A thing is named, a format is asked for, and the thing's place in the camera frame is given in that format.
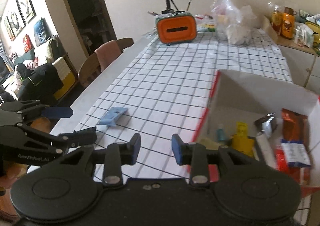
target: screw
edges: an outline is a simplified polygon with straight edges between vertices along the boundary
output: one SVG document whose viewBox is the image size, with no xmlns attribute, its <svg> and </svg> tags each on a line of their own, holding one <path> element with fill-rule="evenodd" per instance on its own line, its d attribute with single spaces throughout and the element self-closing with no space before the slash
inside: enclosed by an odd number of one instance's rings
<svg viewBox="0 0 320 226">
<path fill-rule="evenodd" d="M 154 184 L 152 185 L 152 187 L 153 187 L 153 188 L 160 188 L 160 187 L 161 187 L 161 185 L 160 185 L 160 184 L 158 184 L 158 183 L 154 183 Z"/>
<path fill-rule="evenodd" d="M 152 189 L 152 187 L 150 185 L 144 185 L 142 188 L 144 190 L 151 190 Z"/>
<path fill-rule="evenodd" d="M 192 178 L 193 183 L 203 184 L 208 181 L 208 178 L 204 175 L 196 175 Z"/>
<path fill-rule="evenodd" d="M 120 182 L 120 178 L 116 175 L 110 175 L 104 179 L 104 182 L 108 184 L 117 184 Z"/>
</svg>

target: checkered tablecloth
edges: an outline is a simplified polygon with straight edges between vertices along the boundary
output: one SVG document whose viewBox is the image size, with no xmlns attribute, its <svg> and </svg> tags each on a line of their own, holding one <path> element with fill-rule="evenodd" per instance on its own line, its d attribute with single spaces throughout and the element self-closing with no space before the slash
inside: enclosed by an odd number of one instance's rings
<svg viewBox="0 0 320 226">
<path fill-rule="evenodd" d="M 118 76 L 82 118 L 76 130 L 95 126 L 114 106 L 129 110 L 116 127 L 97 126 L 97 148 L 141 135 L 137 164 L 122 166 L 128 177 L 188 177 L 171 150 L 171 136 L 189 142 L 207 105 L 214 75 L 232 69 L 292 82 L 286 59 L 263 30 L 250 46 L 230 46 L 214 33 L 199 33 L 192 43 L 166 46 L 154 38 Z M 100 165 L 95 180 L 102 179 Z"/>
</svg>

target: curtain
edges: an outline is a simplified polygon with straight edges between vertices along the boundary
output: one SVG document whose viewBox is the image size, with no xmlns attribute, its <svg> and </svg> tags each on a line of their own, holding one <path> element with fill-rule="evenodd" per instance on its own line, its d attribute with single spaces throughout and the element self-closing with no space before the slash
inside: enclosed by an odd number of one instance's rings
<svg viewBox="0 0 320 226">
<path fill-rule="evenodd" d="M 2 39 L 0 37 L 0 56 L 4 60 L 5 64 L 11 69 L 10 71 L 14 71 L 14 64 L 11 62 L 7 54 L 5 53 L 5 49 L 2 44 Z"/>
</svg>

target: small blue bottle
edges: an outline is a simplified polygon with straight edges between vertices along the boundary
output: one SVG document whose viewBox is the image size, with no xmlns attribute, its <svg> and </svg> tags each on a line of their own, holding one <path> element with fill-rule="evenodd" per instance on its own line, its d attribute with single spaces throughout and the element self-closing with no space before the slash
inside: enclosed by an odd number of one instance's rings
<svg viewBox="0 0 320 226">
<path fill-rule="evenodd" d="M 222 125 L 222 124 L 219 124 L 219 125 L 218 125 L 218 129 L 217 129 L 217 139 L 218 139 L 218 141 L 225 141 L 225 140 L 226 140 L 226 135 L 225 135 L 225 133 L 224 133 L 223 125 Z"/>
</svg>

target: cabinet door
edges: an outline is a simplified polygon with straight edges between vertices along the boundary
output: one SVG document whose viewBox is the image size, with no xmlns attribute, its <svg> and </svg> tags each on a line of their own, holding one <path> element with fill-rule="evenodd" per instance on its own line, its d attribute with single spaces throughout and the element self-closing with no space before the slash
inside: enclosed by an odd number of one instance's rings
<svg viewBox="0 0 320 226">
<path fill-rule="evenodd" d="M 315 56 L 284 46 L 279 46 L 279 48 L 282 55 L 287 59 L 293 83 L 304 86 L 309 75 L 307 69 L 311 69 Z"/>
<path fill-rule="evenodd" d="M 306 89 L 320 95 L 320 57 L 318 56 L 316 57 Z"/>
</svg>

